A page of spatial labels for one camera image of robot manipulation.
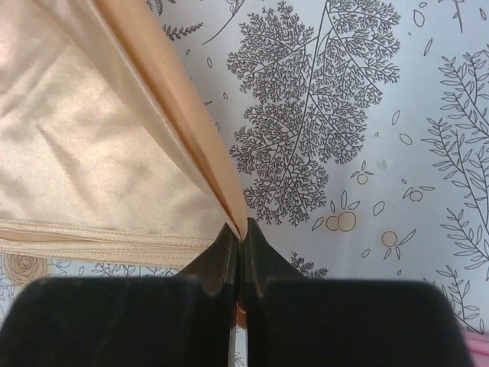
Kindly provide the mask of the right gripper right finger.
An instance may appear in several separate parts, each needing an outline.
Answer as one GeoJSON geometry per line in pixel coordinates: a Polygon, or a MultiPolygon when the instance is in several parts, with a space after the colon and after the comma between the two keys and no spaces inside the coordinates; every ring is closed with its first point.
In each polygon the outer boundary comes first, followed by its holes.
{"type": "Polygon", "coordinates": [[[241,246],[250,366],[470,366],[448,301],[425,282],[308,278],[254,219],[241,246]]]}

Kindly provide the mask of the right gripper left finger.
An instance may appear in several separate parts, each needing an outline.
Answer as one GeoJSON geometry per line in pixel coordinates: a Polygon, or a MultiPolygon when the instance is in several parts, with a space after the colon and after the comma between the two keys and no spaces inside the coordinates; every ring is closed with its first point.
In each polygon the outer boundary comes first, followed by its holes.
{"type": "Polygon", "coordinates": [[[42,278],[1,329],[3,366],[231,366],[239,241],[224,226],[171,277],[42,278]]]}

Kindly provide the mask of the orange satin napkin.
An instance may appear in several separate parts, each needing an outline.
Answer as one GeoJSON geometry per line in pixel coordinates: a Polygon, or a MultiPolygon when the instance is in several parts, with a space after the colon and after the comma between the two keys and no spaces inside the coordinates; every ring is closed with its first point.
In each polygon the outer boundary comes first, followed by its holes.
{"type": "Polygon", "coordinates": [[[1,315],[39,278],[159,275],[243,239],[236,170],[164,1],[1,3],[1,315]]]}

